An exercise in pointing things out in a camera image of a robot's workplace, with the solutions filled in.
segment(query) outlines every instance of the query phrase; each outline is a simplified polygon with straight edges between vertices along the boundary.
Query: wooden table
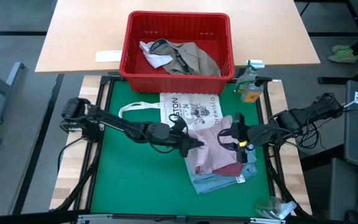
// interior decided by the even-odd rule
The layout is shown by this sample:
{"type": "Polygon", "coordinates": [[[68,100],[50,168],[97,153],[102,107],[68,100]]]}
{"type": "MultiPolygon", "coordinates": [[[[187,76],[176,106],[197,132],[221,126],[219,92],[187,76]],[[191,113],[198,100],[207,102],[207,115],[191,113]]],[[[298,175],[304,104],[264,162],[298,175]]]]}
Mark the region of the wooden table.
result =
{"type": "MultiPolygon", "coordinates": [[[[95,103],[98,95],[100,76],[85,76],[80,90],[79,97],[87,98],[90,102],[95,103]]],[[[272,106],[273,114],[287,109],[287,101],[285,99],[283,85],[281,82],[270,82],[268,84],[268,92],[272,106]]],[[[102,99],[101,105],[104,105],[105,98],[102,99]]],[[[264,108],[264,96],[261,96],[262,111],[264,112],[265,122],[267,122],[267,112],[264,108]]],[[[68,135],[67,143],[72,142],[80,137],[80,132],[70,133],[68,135]]],[[[70,194],[75,185],[78,183],[81,165],[83,163],[85,154],[86,142],[82,141],[72,147],[66,149],[63,154],[60,172],[57,177],[55,190],[53,192],[50,208],[58,207],[64,199],[70,194]]],[[[302,206],[302,208],[311,214],[311,208],[306,190],[305,180],[300,164],[298,150],[295,146],[285,144],[280,150],[282,169],[287,188],[294,196],[295,200],[302,206]]],[[[280,195],[279,189],[275,188],[276,195],[280,195]]],[[[86,185],[83,192],[88,192],[86,185]]],[[[86,193],[81,198],[80,208],[85,207],[86,193]]]]}
{"type": "Polygon", "coordinates": [[[110,72],[99,51],[122,50],[132,11],[223,12],[230,17],[234,64],[317,64],[293,0],[59,0],[35,69],[39,73],[110,72]]]}

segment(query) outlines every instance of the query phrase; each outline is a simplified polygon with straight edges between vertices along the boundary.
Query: green mat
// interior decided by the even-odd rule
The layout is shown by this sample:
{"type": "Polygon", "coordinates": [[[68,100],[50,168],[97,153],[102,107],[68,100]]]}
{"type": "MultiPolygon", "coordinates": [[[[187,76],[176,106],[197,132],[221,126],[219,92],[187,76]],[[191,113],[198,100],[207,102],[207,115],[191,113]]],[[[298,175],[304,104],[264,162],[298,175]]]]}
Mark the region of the green mat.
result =
{"type": "MultiPolygon", "coordinates": [[[[241,103],[227,84],[219,96],[223,115],[241,112],[246,124],[258,124],[256,104],[241,103]]],[[[135,93],[127,82],[114,83],[110,112],[137,102],[159,102],[158,94],[135,93]]],[[[126,111],[129,121],[160,121],[156,109],[126,111]]],[[[254,203],[269,196],[262,148],[256,148],[258,173],[245,183],[197,195],[178,151],[160,154],[148,144],[137,144],[112,128],[107,128],[94,188],[91,212],[144,215],[200,215],[259,217],[254,203]]]]}

